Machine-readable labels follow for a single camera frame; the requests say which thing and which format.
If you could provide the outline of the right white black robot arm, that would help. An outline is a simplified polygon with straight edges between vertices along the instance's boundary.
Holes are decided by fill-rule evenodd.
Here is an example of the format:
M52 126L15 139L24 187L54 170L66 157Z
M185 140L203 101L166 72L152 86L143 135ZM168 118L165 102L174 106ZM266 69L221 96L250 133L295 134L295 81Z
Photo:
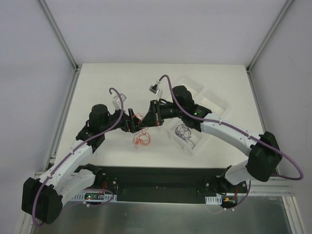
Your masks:
M165 119L179 118L187 127L213 135L240 150L248 160L229 166L217 180L224 192L231 192L242 181L256 179L266 182L274 175L282 156L276 152L279 146L272 133L249 132L223 122L210 109L196 104L183 85L174 87L173 94L172 102L152 100L139 126L156 127L161 126Z

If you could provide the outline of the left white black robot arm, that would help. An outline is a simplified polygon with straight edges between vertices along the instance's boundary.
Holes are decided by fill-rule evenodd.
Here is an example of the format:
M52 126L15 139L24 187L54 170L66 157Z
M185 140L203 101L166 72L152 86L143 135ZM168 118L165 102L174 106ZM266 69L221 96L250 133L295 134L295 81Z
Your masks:
M136 133L144 128L143 120L132 109L125 113L120 108L110 114L103 104L93 106L84 127L61 160L37 179L30 177L24 182L21 209L31 215L33 224L38 226L38 221L51 224L78 192L88 187L99 189L103 178L93 166L87 166L74 177L70 176L84 159L98 149L107 132L121 129Z

